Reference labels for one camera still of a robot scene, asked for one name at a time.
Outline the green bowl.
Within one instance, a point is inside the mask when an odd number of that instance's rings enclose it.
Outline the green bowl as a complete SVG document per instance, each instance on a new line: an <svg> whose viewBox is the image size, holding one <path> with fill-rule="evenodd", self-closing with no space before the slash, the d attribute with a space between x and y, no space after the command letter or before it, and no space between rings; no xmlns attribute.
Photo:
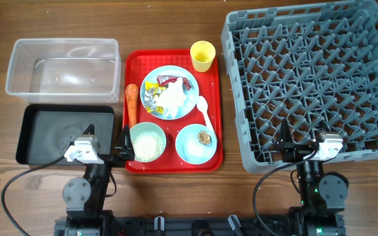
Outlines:
<svg viewBox="0 0 378 236"><path fill-rule="evenodd" d="M130 129L135 161L149 163L158 159L165 150L166 135L154 123L138 123Z"/></svg>

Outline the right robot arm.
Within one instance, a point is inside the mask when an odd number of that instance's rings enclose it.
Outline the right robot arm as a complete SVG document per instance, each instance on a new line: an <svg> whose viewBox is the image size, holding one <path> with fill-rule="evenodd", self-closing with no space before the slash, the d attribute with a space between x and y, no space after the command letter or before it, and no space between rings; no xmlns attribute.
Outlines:
<svg viewBox="0 0 378 236"><path fill-rule="evenodd" d="M324 172L323 164L336 157L343 147L340 134L319 123L319 137L311 144L296 144L289 124L282 120L274 149L283 160L297 170L301 206L289 208L286 235L342 236L345 221L340 212L345 209L349 182L338 172Z"/></svg>

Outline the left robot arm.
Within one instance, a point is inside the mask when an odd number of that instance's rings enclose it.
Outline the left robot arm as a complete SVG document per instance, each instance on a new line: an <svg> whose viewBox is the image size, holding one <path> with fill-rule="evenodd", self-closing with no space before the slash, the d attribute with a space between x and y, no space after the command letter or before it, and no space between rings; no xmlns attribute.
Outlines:
<svg viewBox="0 0 378 236"><path fill-rule="evenodd" d="M111 210L104 210L108 184L115 182L112 169L123 168L135 159L129 126L120 134L116 154L100 154L95 126L90 124L83 134L70 143L64 154L68 162L85 165L81 178L74 178L64 186L62 197L66 204L66 221L56 222L54 235L124 235L125 230Z"/></svg>

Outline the white rice pile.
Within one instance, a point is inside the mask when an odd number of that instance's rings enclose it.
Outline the white rice pile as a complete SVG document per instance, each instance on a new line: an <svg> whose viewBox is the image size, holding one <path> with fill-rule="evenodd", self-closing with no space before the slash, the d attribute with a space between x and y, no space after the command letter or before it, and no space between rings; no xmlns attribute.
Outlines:
<svg viewBox="0 0 378 236"><path fill-rule="evenodd" d="M165 147L161 136L152 131L146 131L138 134L132 142L135 160L139 162L150 162L157 159Z"/></svg>

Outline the white tissue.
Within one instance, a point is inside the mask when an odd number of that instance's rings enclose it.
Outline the white tissue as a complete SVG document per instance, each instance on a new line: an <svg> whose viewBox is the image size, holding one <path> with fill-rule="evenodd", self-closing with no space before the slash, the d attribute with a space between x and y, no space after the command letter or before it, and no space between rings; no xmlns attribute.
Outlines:
<svg viewBox="0 0 378 236"><path fill-rule="evenodd" d="M156 104L161 106L168 116L175 118L185 100L184 85L182 79L178 79L176 82L167 85L167 88L156 100Z"/></svg>

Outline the brown food lump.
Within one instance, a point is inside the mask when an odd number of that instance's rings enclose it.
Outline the brown food lump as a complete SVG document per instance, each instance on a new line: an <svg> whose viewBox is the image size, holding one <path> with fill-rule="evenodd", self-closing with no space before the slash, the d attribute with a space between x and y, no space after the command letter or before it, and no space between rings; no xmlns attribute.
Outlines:
<svg viewBox="0 0 378 236"><path fill-rule="evenodd" d="M198 133L197 138L198 138L199 143L205 146L208 146L211 143L211 135L204 130Z"/></svg>

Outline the orange carrot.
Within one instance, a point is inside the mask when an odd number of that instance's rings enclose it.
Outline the orange carrot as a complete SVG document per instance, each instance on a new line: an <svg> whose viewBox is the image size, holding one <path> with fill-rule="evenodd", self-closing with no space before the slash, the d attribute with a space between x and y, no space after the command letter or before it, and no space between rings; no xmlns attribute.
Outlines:
<svg viewBox="0 0 378 236"><path fill-rule="evenodd" d="M127 101L127 111L129 118L129 127L132 128L137 124L137 100L139 89L136 84L128 84L125 89Z"/></svg>

